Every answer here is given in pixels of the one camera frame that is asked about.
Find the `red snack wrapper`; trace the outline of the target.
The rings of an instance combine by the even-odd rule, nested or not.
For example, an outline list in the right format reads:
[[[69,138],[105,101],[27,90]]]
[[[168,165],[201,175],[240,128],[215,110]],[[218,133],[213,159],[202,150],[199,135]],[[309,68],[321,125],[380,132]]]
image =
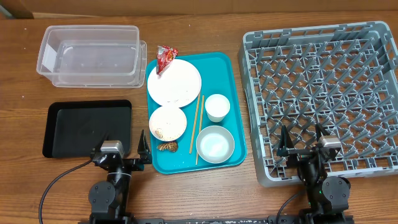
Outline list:
[[[166,45],[160,45],[157,49],[157,65],[156,74],[161,76],[165,70],[170,66],[172,61],[178,55],[178,50]]]

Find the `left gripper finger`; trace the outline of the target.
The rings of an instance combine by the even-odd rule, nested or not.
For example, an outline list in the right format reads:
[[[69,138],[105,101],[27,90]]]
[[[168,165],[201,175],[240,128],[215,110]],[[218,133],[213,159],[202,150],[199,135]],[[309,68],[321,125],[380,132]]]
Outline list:
[[[108,140],[108,137],[109,137],[109,134],[105,133],[99,140],[99,143],[92,149],[92,153],[98,152],[100,150],[101,146],[103,145],[103,143]]]
[[[152,159],[152,153],[151,153],[150,147],[147,143],[144,130],[141,131],[141,136],[140,136],[137,152],[140,156],[140,159]]]

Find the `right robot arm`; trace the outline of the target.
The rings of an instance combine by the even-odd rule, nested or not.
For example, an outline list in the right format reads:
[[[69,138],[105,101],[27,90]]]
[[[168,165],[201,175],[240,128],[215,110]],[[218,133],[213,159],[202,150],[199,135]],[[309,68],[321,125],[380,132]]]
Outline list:
[[[344,215],[349,208],[348,199],[351,184],[344,177],[329,176],[324,163],[335,159],[341,149],[341,141],[324,127],[315,125],[317,142],[309,149],[296,149],[286,126],[282,127],[277,155],[287,158],[287,167],[296,168],[299,179],[305,188],[291,196],[280,207],[275,222],[284,219],[282,211],[287,204],[299,195],[307,194],[309,207],[299,211],[291,223],[353,223],[353,217]]]

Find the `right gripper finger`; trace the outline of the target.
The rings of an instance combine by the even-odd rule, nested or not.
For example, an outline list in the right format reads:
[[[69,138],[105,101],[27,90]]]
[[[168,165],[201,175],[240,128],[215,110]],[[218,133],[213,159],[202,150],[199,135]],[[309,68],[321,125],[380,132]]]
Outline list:
[[[289,131],[287,130],[287,127],[285,125],[282,126],[281,132],[280,132],[280,141],[279,141],[279,148],[278,150],[283,150],[283,149],[293,149],[294,145],[293,142],[290,138]]]
[[[320,124],[315,125],[316,137],[320,139],[322,136],[329,136],[330,133]]]

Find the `small white bowl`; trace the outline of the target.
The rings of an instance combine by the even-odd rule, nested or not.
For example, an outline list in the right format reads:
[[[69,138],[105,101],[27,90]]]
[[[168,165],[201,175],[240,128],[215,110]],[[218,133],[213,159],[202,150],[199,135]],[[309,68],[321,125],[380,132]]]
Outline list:
[[[161,106],[149,118],[149,129],[160,141],[174,141],[183,135],[187,127],[185,113],[178,107]]]

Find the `white cup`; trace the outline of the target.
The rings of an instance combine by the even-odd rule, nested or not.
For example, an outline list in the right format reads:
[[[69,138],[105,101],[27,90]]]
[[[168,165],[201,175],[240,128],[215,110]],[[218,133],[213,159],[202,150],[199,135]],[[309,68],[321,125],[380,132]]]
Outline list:
[[[230,111],[230,102],[224,95],[213,94],[205,101],[205,109],[210,121],[221,122]]]

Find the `grey rimmed bowl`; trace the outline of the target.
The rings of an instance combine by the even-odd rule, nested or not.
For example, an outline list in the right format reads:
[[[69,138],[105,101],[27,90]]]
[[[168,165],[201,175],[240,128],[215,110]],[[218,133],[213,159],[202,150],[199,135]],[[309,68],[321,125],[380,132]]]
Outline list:
[[[226,162],[235,147],[233,135],[222,126],[208,126],[200,131],[196,140],[198,155],[206,162]]]

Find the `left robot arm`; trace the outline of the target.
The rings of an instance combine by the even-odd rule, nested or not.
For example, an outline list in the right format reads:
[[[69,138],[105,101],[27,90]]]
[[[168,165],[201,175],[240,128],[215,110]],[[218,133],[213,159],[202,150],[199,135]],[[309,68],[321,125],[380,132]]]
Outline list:
[[[137,152],[138,158],[125,158],[122,142],[110,141],[107,136],[92,150],[92,162],[108,174],[105,181],[95,183],[89,191],[90,223],[137,223],[126,207],[131,174],[143,171],[146,164],[152,163],[144,133],[141,133]]]

